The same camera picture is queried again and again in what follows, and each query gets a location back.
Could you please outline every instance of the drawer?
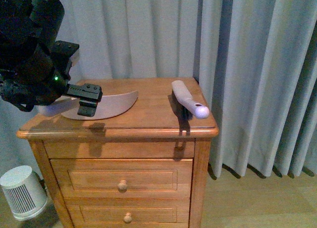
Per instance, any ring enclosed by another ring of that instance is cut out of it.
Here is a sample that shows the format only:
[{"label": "drawer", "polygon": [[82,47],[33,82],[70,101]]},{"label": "drawer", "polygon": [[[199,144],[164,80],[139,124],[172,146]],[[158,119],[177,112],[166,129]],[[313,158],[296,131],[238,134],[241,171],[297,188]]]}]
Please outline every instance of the drawer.
[{"label": "drawer", "polygon": [[189,199],[66,199],[65,202],[76,228],[188,228]]},{"label": "drawer", "polygon": [[192,159],[52,159],[51,164],[65,198],[190,197]]},{"label": "drawer", "polygon": [[51,159],[193,158],[195,142],[45,142],[44,146]]}]

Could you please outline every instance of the air purifier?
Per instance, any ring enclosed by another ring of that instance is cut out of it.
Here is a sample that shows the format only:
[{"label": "air purifier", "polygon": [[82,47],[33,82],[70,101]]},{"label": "air purifier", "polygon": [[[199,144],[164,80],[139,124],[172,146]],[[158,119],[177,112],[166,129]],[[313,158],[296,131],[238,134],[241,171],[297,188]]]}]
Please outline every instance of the air purifier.
[{"label": "air purifier", "polygon": [[47,194],[30,166],[19,166],[7,171],[0,178],[0,185],[18,221],[37,216],[47,204]]}]

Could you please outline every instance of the wooden knob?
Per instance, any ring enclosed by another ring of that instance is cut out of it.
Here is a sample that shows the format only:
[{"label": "wooden knob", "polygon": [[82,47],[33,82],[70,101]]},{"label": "wooden knob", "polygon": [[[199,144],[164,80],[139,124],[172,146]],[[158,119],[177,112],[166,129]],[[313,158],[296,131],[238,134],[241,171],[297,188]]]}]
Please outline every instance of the wooden knob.
[{"label": "wooden knob", "polygon": [[126,222],[126,223],[131,223],[131,222],[132,222],[131,213],[125,214],[125,217],[123,218],[123,220],[124,220],[124,222]]},{"label": "wooden knob", "polygon": [[118,189],[119,191],[126,191],[128,189],[127,181],[121,180],[120,183],[118,184]]}]

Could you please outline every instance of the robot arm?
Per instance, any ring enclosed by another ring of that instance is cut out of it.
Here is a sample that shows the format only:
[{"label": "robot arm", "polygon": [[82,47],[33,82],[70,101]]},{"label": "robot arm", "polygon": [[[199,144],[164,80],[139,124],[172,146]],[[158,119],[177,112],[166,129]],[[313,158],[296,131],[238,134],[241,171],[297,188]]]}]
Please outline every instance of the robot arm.
[{"label": "robot arm", "polygon": [[0,95],[24,112],[75,97],[94,116],[102,89],[68,83],[79,45],[55,41],[63,16],[59,0],[0,0]]}]

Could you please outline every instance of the floor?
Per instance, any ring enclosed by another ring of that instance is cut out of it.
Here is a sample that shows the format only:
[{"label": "floor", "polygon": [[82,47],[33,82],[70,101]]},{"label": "floor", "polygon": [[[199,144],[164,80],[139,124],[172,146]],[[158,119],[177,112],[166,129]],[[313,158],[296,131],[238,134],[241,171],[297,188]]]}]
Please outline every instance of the floor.
[{"label": "floor", "polygon": [[[239,177],[223,168],[215,177],[209,168],[201,228],[317,228],[317,176],[263,178],[252,168]],[[0,192],[0,227],[62,228],[52,203],[36,218],[16,221]]]}]

